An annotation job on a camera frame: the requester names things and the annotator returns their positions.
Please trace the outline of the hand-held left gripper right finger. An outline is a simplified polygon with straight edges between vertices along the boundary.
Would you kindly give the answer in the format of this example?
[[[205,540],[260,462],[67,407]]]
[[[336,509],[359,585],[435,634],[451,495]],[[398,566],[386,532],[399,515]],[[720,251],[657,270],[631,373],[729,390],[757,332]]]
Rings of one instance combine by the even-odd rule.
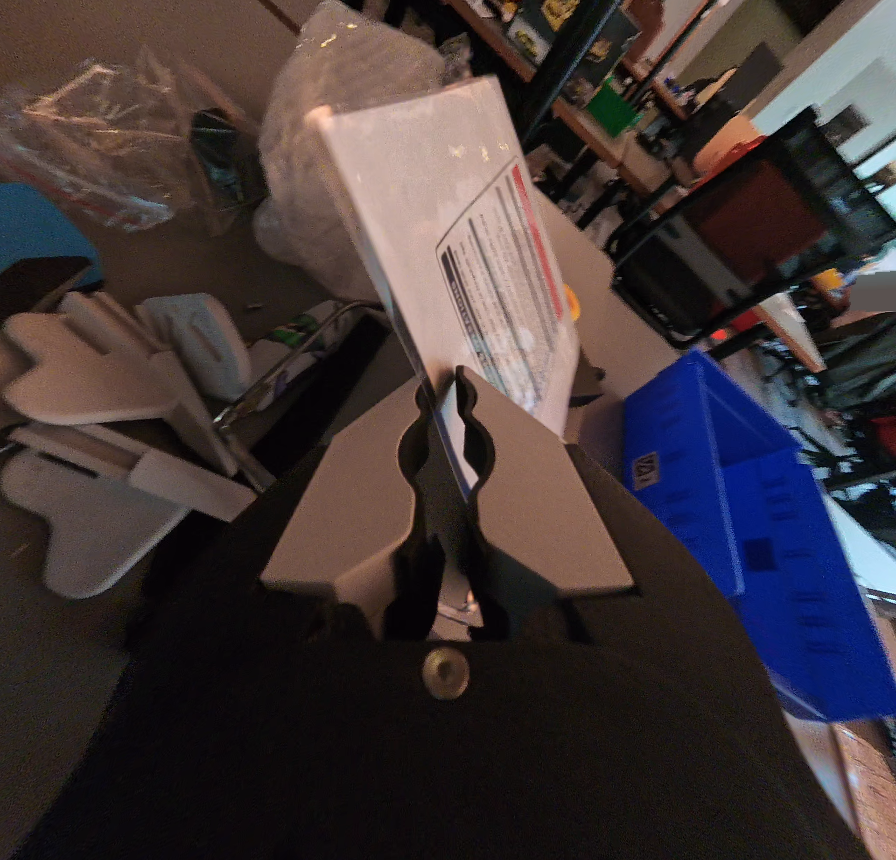
[[[564,440],[465,365],[455,370],[479,640],[515,637],[533,613],[630,593],[633,575]]]

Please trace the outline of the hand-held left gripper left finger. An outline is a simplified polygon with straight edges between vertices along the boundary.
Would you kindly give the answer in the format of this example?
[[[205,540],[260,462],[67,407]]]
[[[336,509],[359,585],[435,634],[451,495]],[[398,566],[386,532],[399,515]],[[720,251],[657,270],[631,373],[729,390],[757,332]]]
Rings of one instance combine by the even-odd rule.
[[[410,379],[338,432],[293,511],[263,585],[353,606],[377,638],[424,640],[444,554],[427,538],[419,482],[430,410]]]

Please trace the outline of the chrome tube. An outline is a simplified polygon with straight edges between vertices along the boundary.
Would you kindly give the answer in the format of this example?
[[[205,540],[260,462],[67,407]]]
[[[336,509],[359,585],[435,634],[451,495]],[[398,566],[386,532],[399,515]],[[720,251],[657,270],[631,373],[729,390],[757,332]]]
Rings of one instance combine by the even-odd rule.
[[[325,301],[279,325],[248,349],[252,381],[213,420],[218,435],[235,422],[270,407],[320,362],[335,354],[362,317],[380,303]]]

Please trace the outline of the white cutout board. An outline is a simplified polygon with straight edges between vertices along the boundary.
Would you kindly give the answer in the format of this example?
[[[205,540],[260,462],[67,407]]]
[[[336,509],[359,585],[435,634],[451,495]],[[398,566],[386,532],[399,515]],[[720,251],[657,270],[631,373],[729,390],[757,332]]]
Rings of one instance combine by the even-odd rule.
[[[65,599],[106,591],[191,513],[225,523],[256,493],[233,479],[100,425],[18,425],[2,495],[49,528],[43,569]]]
[[[22,416],[63,426],[162,419],[218,473],[238,473],[174,350],[106,292],[66,293],[56,312],[6,318],[3,333],[29,360],[3,388]]]

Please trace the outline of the blue storage bin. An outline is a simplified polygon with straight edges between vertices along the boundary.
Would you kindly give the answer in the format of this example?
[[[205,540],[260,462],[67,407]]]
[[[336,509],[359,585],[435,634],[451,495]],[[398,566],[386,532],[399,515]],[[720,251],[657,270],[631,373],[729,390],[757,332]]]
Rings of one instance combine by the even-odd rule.
[[[703,352],[624,401],[623,479],[728,599],[784,707],[894,717],[894,675],[791,432]]]

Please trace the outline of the blue stool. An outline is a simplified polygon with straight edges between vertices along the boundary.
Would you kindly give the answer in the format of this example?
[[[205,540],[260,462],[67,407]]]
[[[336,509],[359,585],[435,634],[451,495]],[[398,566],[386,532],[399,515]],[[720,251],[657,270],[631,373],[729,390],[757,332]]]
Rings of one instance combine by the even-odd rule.
[[[26,184],[2,183],[1,271],[22,260],[51,257],[91,261],[77,290],[98,290],[106,283],[96,248],[58,207]]]

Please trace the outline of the green box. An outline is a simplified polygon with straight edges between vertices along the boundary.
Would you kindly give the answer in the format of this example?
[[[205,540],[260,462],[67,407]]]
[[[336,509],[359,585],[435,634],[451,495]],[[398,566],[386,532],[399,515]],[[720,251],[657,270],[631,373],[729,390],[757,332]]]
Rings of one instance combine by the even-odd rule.
[[[644,116],[616,90],[612,78],[602,83],[584,110],[611,138],[636,127]]]

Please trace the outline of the large clear plastic bag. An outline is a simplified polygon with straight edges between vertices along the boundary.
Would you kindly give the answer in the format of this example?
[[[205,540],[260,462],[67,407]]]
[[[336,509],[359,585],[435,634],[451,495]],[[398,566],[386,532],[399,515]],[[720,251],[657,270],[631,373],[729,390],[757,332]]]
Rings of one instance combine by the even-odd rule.
[[[305,116],[321,105],[349,111],[433,90],[445,75],[445,59],[431,45],[338,0],[320,3],[302,25],[263,117],[258,150],[268,196],[252,217],[261,249],[302,269],[333,297],[377,303],[322,181]]]

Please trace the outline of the crumpled clear plastic wrap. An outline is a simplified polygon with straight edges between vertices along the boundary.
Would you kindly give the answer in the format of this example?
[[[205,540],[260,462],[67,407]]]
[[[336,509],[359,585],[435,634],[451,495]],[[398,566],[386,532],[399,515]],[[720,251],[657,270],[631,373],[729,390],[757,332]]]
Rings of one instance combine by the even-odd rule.
[[[54,84],[2,86],[9,181],[105,226],[140,232],[207,205],[175,72],[147,46],[133,62],[91,58]]]

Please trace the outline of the dark metal pole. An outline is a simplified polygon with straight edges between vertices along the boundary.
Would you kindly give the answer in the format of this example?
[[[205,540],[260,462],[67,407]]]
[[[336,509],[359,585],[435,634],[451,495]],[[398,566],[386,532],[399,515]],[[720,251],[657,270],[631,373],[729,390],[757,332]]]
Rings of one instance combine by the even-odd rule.
[[[511,115],[524,151],[530,151],[535,146],[539,128],[564,85],[599,38],[611,15],[624,1],[580,0],[559,30]]]

